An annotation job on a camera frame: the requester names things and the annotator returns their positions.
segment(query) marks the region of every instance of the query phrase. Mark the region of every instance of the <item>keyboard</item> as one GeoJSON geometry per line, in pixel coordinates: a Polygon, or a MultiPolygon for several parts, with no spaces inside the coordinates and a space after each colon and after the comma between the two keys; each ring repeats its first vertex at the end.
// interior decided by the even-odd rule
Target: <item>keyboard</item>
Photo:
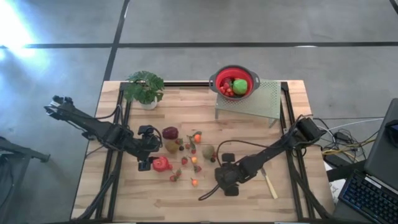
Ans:
{"type": "Polygon", "coordinates": [[[358,171],[338,198],[373,222],[398,224],[398,195],[358,171]]]}

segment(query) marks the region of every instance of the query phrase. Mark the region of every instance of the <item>potted plant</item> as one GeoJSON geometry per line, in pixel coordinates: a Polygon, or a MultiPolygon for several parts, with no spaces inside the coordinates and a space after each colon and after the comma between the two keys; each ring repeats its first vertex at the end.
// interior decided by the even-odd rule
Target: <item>potted plant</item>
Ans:
{"type": "Polygon", "coordinates": [[[135,99],[145,110],[153,110],[157,102],[162,100],[163,93],[159,91],[164,89],[164,81],[157,75],[140,71],[130,75],[127,81],[129,84],[123,95],[128,102],[135,99]]]}

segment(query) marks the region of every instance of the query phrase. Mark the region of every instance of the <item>wooden tabletop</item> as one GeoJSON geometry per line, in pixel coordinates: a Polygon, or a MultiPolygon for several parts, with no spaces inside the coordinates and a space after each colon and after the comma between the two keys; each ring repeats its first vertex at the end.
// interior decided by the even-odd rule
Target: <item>wooden tabletop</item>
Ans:
{"type": "MultiPolygon", "coordinates": [[[[311,114],[310,104],[302,80],[288,81],[294,114],[311,114]]],[[[118,97],[120,82],[104,82],[99,99],[97,116],[110,114],[118,97]]],[[[198,201],[198,197],[210,191],[215,185],[214,169],[217,163],[204,160],[201,149],[206,145],[217,145],[224,140],[240,139],[263,145],[277,141],[282,133],[280,124],[268,128],[268,119],[220,111],[215,120],[216,93],[207,87],[166,87],[164,98],[155,110],[141,109],[138,103],[132,104],[129,125],[137,133],[140,125],[151,124],[158,130],[175,126],[179,135],[188,139],[195,131],[202,131],[202,142],[197,145],[198,165],[202,171],[195,174],[191,164],[182,167],[183,156],[192,156],[188,151],[169,154],[165,148],[153,153],[153,156],[166,156],[176,168],[182,167],[182,176],[177,182],[170,182],[171,172],[156,172],[153,169],[138,172],[137,159],[127,153],[123,155],[123,164],[119,180],[114,221],[121,222],[266,222],[296,221],[294,200],[290,184],[285,153],[265,163],[275,191],[279,198],[273,199],[265,178],[258,175],[241,184],[239,196],[225,197],[218,190],[210,198],[198,201]],[[191,178],[197,179],[197,187],[191,185],[191,178]]],[[[91,142],[88,152],[97,148],[97,142],[91,142]]],[[[220,149],[235,153],[236,159],[255,154],[262,148],[234,142],[220,149]]],[[[106,150],[101,149],[90,155],[84,165],[76,195],[72,217],[79,216],[92,202],[100,189],[106,150]]],[[[326,170],[318,147],[310,147],[304,157],[310,188],[320,203],[329,211],[334,209],[326,170]]],[[[300,198],[304,214],[307,213],[303,193],[300,198]]],[[[104,204],[104,213],[108,211],[109,194],[104,204]]]]}

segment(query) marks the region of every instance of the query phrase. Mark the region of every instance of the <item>orange fruit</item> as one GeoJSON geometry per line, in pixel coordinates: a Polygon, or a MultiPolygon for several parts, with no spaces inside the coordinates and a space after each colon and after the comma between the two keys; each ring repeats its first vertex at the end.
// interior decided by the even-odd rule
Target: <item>orange fruit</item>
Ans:
{"type": "Polygon", "coordinates": [[[196,134],[196,135],[193,137],[193,140],[195,140],[196,143],[200,143],[201,135],[200,135],[200,134],[196,134]]]}
{"type": "Polygon", "coordinates": [[[192,179],[192,186],[196,187],[198,185],[198,180],[192,179]]]}
{"type": "Polygon", "coordinates": [[[195,156],[191,157],[191,161],[193,164],[196,164],[198,162],[198,158],[196,158],[195,156]]]}

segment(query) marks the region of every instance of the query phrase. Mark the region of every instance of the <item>red colander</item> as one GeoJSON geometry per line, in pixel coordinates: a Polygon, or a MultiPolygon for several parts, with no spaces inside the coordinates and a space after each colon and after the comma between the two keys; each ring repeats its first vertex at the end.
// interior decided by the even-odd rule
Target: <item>red colander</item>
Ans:
{"type": "Polygon", "coordinates": [[[216,93],[221,94],[221,96],[223,96],[228,100],[242,100],[244,98],[247,98],[254,90],[259,88],[259,86],[260,86],[259,76],[256,73],[239,65],[225,66],[220,70],[218,70],[218,72],[212,75],[209,79],[210,89],[216,93]],[[242,97],[239,98],[233,98],[222,94],[220,92],[220,85],[225,78],[240,78],[246,80],[248,83],[247,92],[242,97]]]}

